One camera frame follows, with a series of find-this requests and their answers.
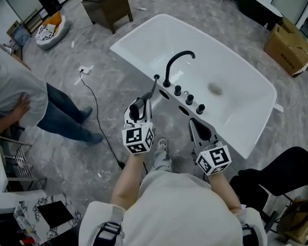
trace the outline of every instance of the cardboard box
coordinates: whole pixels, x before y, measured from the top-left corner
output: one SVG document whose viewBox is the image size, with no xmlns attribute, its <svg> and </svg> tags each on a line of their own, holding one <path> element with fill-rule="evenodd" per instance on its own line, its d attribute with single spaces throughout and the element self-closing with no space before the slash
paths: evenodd
<svg viewBox="0 0 308 246">
<path fill-rule="evenodd" d="M 285 17 L 272 29 L 264 51 L 293 77 L 308 67 L 308 42 Z"/>
</svg>

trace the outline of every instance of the wooden side table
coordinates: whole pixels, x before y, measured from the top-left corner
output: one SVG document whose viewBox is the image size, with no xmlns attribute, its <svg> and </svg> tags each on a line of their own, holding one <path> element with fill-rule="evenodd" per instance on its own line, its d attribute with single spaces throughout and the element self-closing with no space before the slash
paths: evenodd
<svg viewBox="0 0 308 246">
<path fill-rule="evenodd" d="M 130 22 L 133 21 L 128 0 L 81 0 L 92 23 L 99 23 L 108 26 L 115 34 L 113 24 L 129 16 Z"/>
</svg>

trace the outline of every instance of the black knob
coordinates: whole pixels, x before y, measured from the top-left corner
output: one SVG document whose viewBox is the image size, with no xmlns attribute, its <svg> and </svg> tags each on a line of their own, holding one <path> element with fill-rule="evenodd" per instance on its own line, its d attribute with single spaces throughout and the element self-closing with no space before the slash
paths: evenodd
<svg viewBox="0 0 308 246">
<path fill-rule="evenodd" d="M 193 95 L 188 95 L 188 96 L 187 96 L 187 99 L 186 99 L 186 104 L 187 104 L 187 105 L 193 104 L 193 99 L 194 99 L 194 96 L 193 96 Z"/>
<path fill-rule="evenodd" d="M 181 94 L 181 86 L 175 86 L 175 95 L 180 96 Z"/>
<path fill-rule="evenodd" d="M 196 113 L 202 114 L 204 109 L 205 109 L 205 105 L 200 104 L 199 107 L 196 109 Z"/>
</svg>

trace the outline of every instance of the blue jeans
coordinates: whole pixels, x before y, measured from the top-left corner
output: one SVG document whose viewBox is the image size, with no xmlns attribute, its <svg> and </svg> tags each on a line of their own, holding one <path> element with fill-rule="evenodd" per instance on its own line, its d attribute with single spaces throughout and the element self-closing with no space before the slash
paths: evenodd
<svg viewBox="0 0 308 246">
<path fill-rule="evenodd" d="M 47 83 L 48 107 L 37 126 L 50 133 L 88 142 L 91 132 L 81 127 L 83 113 L 64 92 Z"/>
</svg>

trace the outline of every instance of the person's hand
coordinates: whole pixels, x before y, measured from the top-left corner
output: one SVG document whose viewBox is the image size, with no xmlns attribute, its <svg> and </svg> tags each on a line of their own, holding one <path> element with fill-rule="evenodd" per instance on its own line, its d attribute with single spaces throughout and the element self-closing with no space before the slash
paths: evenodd
<svg viewBox="0 0 308 246">
<path fill-rule="evenodd" d="M 24 116 L 24 114 L 29 110 L 30 110 L 29 97 L 23 93 L 18 99 L 18 102 L 13 111 L 11 112 L 11 115 L 13 116 L 13 119 L 15 121 L 19 121 Z"/>
</svg>

